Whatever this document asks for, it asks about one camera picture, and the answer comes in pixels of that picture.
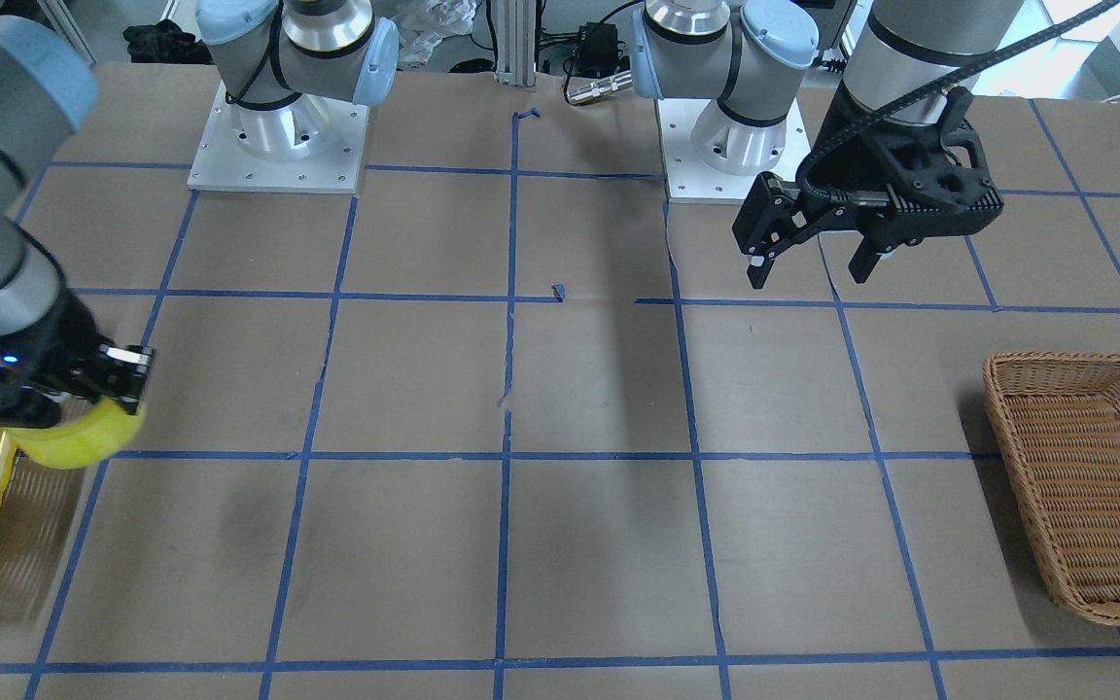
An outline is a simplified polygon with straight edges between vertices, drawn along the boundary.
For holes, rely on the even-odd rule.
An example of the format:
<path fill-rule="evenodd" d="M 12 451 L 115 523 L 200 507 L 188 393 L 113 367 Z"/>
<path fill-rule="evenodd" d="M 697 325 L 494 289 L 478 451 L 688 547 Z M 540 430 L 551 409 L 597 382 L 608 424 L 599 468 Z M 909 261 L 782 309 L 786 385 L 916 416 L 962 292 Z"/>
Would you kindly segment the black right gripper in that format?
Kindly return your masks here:
<path fill-rule="evenodd" d="M 137 416 L 153 358 L 153 347 L 102 335 L 80 297 L 62 292 L 31 327 L 0 336 L 0 427 L 57 426 L 65 396 Z"/>

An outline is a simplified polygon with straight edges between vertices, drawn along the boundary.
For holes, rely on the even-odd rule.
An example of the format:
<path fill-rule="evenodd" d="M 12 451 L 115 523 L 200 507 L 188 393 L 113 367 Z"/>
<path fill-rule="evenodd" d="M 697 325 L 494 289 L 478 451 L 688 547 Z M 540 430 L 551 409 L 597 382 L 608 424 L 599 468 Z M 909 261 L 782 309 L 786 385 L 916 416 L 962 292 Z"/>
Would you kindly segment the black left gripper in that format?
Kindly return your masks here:
<path fill-rule="evenodd" d="M 760 172 L 732 223 L 735 243 L 747 254 L 747 278 L 760 291 L 769 278 L 769 249 L 797 243 L 804 227 L 856 230 L 864 237 L 848 264 L 855 284 L 865 284 L 894 249 L 930 236 L 978 233 L 1004 213 L 1004 198 L 988 168 L 983 146 L 967 111 L 973 94 L 964 86 L 941 97 L 934 124 L 885 119 L 822 156 L 808 172 L 814 188 L 871 193 L 875 204 L 819 202 L 805 193 L 773 188 L 773 172 Z"/>

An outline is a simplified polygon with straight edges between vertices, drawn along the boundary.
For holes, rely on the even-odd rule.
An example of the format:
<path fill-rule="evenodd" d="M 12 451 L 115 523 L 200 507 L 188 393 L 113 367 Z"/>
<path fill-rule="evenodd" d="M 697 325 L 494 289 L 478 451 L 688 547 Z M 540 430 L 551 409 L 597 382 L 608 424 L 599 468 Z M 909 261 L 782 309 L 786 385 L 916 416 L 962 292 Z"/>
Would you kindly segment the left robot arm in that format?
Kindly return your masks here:
<path fill-rule="evenodd" d="M 792 1 L 646 1 L 628 46 L 641 97 L 699 99 L 690 143 L 718 171 L 752 177 L 732 223 L 760 289 L 774 261 L 819 233 L 853 230 L 866 282 L 883 256 L 934 236 L 969 236 L 1004 212 L 967 111 L 970 77 L 934 80 L 995 52 L 1017 1 L 876 1 L 843 80 L 795 174 L 773 171 L 821 28 Z"/>

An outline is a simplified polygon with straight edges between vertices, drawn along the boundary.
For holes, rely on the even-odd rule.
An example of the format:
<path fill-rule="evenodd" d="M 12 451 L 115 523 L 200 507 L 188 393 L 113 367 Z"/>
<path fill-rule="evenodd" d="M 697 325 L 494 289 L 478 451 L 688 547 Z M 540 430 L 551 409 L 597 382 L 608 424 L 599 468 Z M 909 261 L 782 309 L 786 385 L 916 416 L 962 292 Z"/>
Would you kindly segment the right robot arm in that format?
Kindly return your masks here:
<path fill-rule="evenodd" d="M 103 336 L 58 261 L 6 213 L 96 99 L 62 37 L 0 15 L 0 427 L 49 429 L 66 398 L 141 412 L 153 349 Z"/>

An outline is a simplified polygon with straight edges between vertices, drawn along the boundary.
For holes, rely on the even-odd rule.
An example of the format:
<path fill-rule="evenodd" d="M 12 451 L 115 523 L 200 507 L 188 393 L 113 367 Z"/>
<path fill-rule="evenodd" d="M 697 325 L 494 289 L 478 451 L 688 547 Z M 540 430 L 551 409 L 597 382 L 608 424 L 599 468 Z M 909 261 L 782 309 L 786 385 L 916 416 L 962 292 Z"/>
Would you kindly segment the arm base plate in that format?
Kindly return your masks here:
<path fill-rule="evenodd" d="M 769 127 L 732 121 L 713 99 L 657 99 L 659 146 L 673 204 L 738 205 L 760 172 L 795 181 L 810 141 L 797 101 Z"/>
<path fill-rule="evenodd" d="M 192 156 L 192 192 L 360 190 L 370 109 L 302 94 L 292 105 L 254 111 L 230 105 L 218 85 Z"/>

